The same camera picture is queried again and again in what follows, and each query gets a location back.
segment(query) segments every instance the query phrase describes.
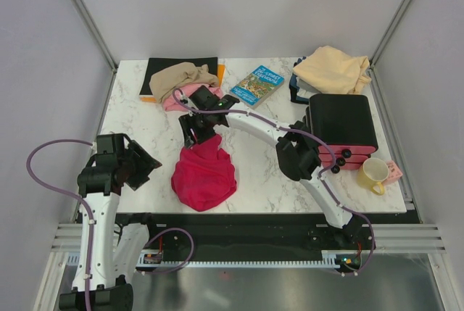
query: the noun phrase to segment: beige cloth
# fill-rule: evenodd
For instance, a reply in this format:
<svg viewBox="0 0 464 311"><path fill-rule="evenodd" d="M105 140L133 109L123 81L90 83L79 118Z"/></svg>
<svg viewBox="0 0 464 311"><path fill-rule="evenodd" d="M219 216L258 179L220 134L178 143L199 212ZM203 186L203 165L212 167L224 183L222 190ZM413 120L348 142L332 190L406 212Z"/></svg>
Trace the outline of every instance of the beige cloth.
<svg viewBox="0 0 464 311"><path fill-rule="evenodd" d="M157 103L163 103L169 95L173 94L175 88L193 83L217 87L219 79L216 75L208 73L208 65L195 67L193 63L182 62L153 74L150 79L150 90Z"/></svg>
<svg viewBox="0 0 464 311"><path fill-rule="evenodd" d="M361 94L370 78L365 74L367 56L351 57L323 46L293 68L300 79L324 94Z"/></svg>

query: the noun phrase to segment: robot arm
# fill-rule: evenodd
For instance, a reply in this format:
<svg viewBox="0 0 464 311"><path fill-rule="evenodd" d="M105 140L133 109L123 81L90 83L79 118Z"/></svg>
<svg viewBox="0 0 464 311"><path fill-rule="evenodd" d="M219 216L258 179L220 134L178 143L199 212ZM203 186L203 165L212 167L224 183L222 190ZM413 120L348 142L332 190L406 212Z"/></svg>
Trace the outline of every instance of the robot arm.
<svg viewBox="0 0 464 311"><path fill-rule="evenodd" d="M275 147L277 151L278 164L288 178L299 181L312 195L326 216L327 223L340 231L350 225L352 214L343 210L336 204L330 195L328 188L335 193L333 186L327 178L318 176L322 170L318 156L319 144L312 139L298 133L287 132L288 129L305 130L308 127L301 121L293 125L272 120L273 127L266 120L268 118L253 112L254 116L234 112L237 110L249 112L249 108L238 99L225 95L219 99L211 94L204 86L195 91L189 101L202 111L223 111L230 109L231 112L218 114L190 114L179 118L185 139L185 147L189 148L195 143L202 143L215 135L214 126L224 125L230 128L238 128L250 135Z"/></svg>
<svg viewBox="0 0 464 311"><path fill-rule="evenodd" d="M83 211L78 270L72 281L72 292L59 296L59 308L85 310L84 290L89 281L92 307L130 311L131 280L140 252L149 240L149 231L140 223L125 226L113 254L117 206L124 184L136 190L149 180L150 172L161 163L122 133L98 136L96 146L96 154L78 176L79 194L85 198L94 218L91 223ZM90 225L94 227L90 240L93 244L88 247ZM90 275L85 270L88 260L91 261Z"/></svg>

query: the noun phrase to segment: crumpled cloth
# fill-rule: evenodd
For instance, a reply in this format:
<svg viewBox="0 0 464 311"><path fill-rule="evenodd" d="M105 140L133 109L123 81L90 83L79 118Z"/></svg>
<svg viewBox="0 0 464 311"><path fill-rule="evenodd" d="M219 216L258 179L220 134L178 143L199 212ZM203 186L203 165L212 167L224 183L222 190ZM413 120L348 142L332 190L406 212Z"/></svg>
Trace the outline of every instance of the crumpled cloth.
<svg viewBox="0 0 464 311"><path fill-rule="evenodd" d="M293 68L301 80L324 94L361 94L371 79L367 56L351 57L331 46L318 48Z"/></svg>
<svg viewBox="0 0 464 311"><path fill-rule="evenodd" d="M214 88L212 86L208 86L205 84L190 84L190 85L185 85L182 87L182 92L184 95L187 97L190 97L190 95L193 94L200 86L206 86L210 92L212 92L214 95L219 96L222 98L224 96L223 91L220 88ZM172 110L177 110L179 112L187 112L188 109L182 107L180 104L178 104L174 98L173 95L169 96L166 98L166 100L162 103L162 108L166 112L170 112Z"/></svg>
<svg viewBox="0 0 464 311"><path fill-rule="evenodd" d="M203 212L218 206L237 190L230 155L219 149L222 137L182 148L171 186L183 204Z"/></svg>
<svg viewBox="0 0 464 311"><path fill-rule="evenodd" d="M219 79L216 75L208 73L207 65L195 67L191 62L182 62L153 74L150 79L150 90L156 102L163 103L175 88L193 83L219 86Z"/></svg>

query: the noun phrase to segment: pink sponge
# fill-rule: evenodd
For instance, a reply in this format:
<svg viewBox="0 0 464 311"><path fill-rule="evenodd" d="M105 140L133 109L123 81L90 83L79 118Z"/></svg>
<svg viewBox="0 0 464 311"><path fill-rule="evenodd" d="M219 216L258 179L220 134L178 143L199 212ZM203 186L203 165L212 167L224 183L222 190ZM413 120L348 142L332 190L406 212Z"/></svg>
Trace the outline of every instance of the pink sponge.
<svg viewBox="0 0 464 311"><path fill-rule="evenodd" d="M402 176L403 172L399 169L398 165L394 163L394 161L388 161L387 166L389 167L389 176L384 182L382 182L385 186L388 186L389 184L392 184L396 181L398 181Z"/></svg>

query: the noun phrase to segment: red cloth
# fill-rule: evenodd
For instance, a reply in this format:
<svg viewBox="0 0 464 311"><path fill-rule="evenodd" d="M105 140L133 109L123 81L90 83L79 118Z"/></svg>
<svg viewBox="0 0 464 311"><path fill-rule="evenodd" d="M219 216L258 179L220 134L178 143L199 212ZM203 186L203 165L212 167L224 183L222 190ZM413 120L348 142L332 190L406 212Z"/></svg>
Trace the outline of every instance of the red cloth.
<svg viewBox="0 0 464 311"><path fill-rule="evenodd" d="M182 148L175 165L173 190L183 204L199 212L218 206L237 190L231 156L218 150L221 141L216 135L191 149Z"/></svg>

